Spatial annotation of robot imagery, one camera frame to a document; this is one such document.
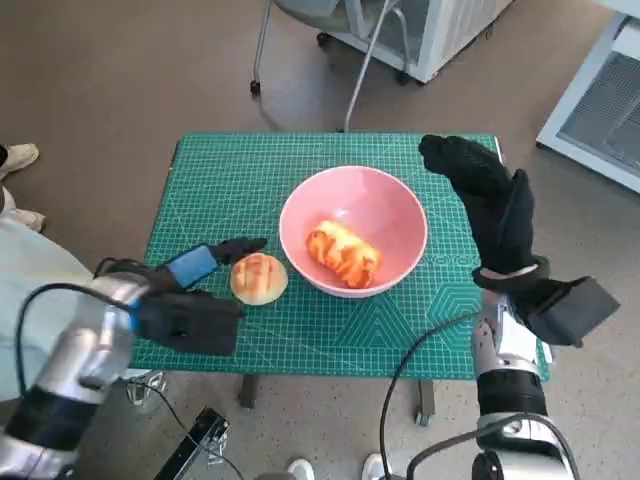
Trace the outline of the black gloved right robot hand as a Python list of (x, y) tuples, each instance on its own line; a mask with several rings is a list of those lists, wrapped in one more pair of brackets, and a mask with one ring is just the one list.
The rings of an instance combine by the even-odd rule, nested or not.
[(462, 201), (482, 268), (507, 275), (535, 264), (534, 198), (524, 170), (511, 174), (497, 153), (459, 136), (426, 135), (419, 152), (426, 170), (446, 177)]

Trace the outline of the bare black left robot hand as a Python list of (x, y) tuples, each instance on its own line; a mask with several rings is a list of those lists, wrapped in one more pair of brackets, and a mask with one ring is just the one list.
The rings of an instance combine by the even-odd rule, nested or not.
[(259, 252), (266, 244), (266, 238), (237, 237), (215, 245), (192, 247), (151, 272), (150, 289), (143, 303), (166, 307), (171, 315), (185, 318), (240, 319), (244, 311), (237, 302), (217, 299), (209, 292), (196, 291), (193, 287), (221, 266), (232, 265), (249, 254)]

